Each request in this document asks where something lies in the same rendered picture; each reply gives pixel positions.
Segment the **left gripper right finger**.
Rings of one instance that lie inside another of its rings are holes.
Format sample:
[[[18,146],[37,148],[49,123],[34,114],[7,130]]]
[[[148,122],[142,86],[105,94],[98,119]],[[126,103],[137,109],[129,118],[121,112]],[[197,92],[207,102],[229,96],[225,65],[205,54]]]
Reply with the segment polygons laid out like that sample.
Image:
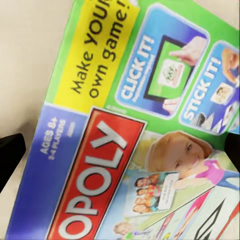
[[[240,173],[240,135],[229,133],[225,141],[224,151]]]

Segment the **board game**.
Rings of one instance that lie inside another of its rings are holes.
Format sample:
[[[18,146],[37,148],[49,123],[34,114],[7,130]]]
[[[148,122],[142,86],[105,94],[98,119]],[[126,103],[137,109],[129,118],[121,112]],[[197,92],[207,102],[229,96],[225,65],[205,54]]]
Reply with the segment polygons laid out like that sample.
[[[192,0],[73,0],[4,240],[222,240],[229,133],[240,30]]]

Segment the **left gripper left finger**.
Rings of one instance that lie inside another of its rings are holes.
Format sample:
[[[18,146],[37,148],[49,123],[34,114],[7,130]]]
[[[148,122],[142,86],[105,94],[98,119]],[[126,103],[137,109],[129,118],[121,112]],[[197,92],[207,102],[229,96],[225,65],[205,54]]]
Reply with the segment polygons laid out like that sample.
[[[0,193],[26,152],[22,133],[0,138]]]

